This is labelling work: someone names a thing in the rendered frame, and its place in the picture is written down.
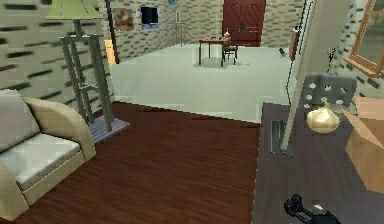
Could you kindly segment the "red upright board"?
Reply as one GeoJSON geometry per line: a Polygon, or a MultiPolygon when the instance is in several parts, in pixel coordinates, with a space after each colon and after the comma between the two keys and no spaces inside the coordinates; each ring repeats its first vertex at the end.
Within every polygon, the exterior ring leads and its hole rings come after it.
{"type": "Polygon", "coordinates": [[[289,58],[291,61],[294,61],[296,57],[296,50],[297,50],[297,45],[299,41],[299,36],[300,36],[300,32],[296,29],[293,29],[292,35],[291,35],[290,48],[289,48],[289,58]]]}

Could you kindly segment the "green shade floor lamp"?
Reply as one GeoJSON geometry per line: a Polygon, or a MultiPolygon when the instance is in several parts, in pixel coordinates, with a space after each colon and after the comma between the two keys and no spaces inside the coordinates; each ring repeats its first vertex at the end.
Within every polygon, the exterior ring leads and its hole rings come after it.
{"type": "Polygon", "coordinates": [[[61,37],[60,42],[79,113],[88,124],[95,143],[100,143],[130,126],[128,122],[115,118],[113,115],[98,35],[82,33],[82,20],[102,18],[103,16],[96,11],[90,0],[52,0],[50,9],[45,17],[46,20],[70,20],[74,24],[75,34],[61,37]],[[78,42],[88,44],[96,80],[95,83],[87,83],[84,80],[79,53],[76,47],[78,42]],[[88,95],[89,91],[95,91],[99,95],[103,115],[98,118],[93,116],[88,95]]]}

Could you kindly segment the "dark wooden chair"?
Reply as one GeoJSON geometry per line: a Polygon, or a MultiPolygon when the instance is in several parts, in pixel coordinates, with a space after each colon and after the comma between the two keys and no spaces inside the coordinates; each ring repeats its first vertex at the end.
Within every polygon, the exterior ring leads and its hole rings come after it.
{"type": "Polygon", "coordinates": [[[223,61],[226,61],[233,55],[233,64],[236,64],[236,60],[238,59],[238,44],[231,45],[231,38],[228,37],[223,45],[223,61]]]}

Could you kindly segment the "dark blue window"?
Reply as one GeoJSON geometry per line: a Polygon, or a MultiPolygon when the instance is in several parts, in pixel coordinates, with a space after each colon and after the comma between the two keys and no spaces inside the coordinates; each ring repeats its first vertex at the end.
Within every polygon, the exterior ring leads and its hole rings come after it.
{"type": "Polygon", "coordinates": [[[159,25],[158,8],[142,6],[140,8],[141,27],[143,29],[157,28],[159,25]]]}

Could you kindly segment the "black twig plant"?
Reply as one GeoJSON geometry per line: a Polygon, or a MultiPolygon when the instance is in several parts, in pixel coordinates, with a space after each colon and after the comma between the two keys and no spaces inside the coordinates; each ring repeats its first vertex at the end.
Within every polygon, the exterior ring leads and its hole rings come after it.
{"type": "Polygon", "coordinates": [[[332,61],[334,59],[336,51],[337,51],[336,48],[331,48],[330,51],[328,52],[328,69],[327,69],[327,73],[329,73],[330,70],[331,70],[332,61]]]}

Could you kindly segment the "framed brown picture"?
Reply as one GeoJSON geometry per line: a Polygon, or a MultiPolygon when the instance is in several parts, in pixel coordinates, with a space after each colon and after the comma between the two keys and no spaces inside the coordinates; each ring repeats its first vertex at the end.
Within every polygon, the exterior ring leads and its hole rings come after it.
{"type": "Polygon", "coordinates": [[[133,15],[130,9],[116,8],[114,10],[114,24],[118,31],[128,31],[133,28],[133,15]]]}

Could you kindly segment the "dark brown table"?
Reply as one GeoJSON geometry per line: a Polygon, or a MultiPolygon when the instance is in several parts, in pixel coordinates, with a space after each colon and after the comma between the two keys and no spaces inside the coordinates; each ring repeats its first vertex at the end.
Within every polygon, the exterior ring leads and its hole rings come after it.
{"type": "Polygon", "coordinates": [[[295,193],[306,209],[316,213],[319,204],[342,224],[384,224],[384,195],[365,188],[345,151],[351,124],[345,120],[334,132],[318,134],[301,110],[291,136],[293,155],[275,154],[271,122],[286,120],[288,113],[287,105],[262,107],[252,224],[302,224],[284,211],[295,193]]]}

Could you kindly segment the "wooden frame window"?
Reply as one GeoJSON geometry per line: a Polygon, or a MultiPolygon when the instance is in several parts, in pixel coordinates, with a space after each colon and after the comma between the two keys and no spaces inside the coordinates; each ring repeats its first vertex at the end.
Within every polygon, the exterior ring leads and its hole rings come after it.
{"type": "Polygon", "coordinates": [[[350,55],[344,59],[371,78],[384,69],[384,0],[368,0],[350,55]]]}

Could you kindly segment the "dark red door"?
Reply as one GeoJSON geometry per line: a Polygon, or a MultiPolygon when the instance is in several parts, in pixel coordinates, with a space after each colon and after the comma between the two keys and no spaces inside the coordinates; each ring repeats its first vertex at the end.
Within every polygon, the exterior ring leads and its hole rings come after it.
{"type": "Polygon", "coordinates": [[[266,0],[224,0],[222,33],[228,29],[234,42],[240,46],[259,47],[266,0]],[[240,23],[245,29],[240,30],[240,23]]]}

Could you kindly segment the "brown wooden table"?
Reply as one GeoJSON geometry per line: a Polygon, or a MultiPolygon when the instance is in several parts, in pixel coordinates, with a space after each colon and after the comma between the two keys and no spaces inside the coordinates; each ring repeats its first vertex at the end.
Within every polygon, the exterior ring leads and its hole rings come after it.
{"type": "Polygon", "coordinates": [[[230,42],[231,38],[219,37],[219,38],[204,38],[199,40],[199,48],[198,48],[198,64],[202,64],[202,45],[207,44],[211,45],[220,45],[221,46],[221,61],[220,66],[223,66],[225,54],[224,54],[224,45],[230,42]]]}

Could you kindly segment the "beige sofa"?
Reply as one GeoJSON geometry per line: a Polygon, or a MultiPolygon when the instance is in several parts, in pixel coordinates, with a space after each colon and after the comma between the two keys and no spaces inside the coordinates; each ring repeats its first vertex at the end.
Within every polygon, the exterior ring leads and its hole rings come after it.
{"type": "Polygon", "coordinates": [[[95,155],[73,108],[0,90],[0,218],[17,219],[95,155]]]}

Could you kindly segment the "grey flat device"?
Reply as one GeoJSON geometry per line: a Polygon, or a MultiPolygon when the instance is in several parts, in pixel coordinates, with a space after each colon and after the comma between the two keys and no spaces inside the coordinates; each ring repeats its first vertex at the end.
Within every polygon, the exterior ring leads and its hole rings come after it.
{"type": "Polygon", "coordinates": [[[285,126],[286,123],[282,120],[274,120],[271,122],[271,152],[275,154],[293,156],[291,141],[288,141],[286,150],[281,149],[281,144],[285,134],[285,126]]]}

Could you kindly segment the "orange cardboard box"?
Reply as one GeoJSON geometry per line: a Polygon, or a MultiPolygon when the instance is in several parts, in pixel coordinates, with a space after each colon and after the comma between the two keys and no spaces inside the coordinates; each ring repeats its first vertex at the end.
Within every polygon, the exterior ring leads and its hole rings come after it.
{"type": "Polygon", "coordinates": [[[384,194],[384,99],[353,98],[357,114],[342,110],[353,126],[345,147],[365,187],[384,194]]]}

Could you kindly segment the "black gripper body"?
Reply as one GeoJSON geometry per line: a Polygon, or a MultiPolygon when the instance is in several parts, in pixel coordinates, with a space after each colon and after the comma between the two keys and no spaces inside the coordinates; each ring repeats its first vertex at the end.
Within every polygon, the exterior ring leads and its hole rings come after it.
{"type": "Polygon", "coordinates": [[[290,199],[287,199],[284,203],[285,212],[295,217],[303,212],[304,207],[302,203],[302,196],[299,194],[294,194],[290,199]]]}

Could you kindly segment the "gold onion-shaped vase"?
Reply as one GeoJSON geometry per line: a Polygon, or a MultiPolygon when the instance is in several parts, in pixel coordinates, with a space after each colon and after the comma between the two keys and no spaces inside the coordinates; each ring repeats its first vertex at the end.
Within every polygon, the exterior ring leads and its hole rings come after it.
{"type": "Polygon", "coordinates": [[[317,133],[330,133],[340,123],[340,119],[333,113],[329,103],[307,114],[308,126],[317,133]]]}

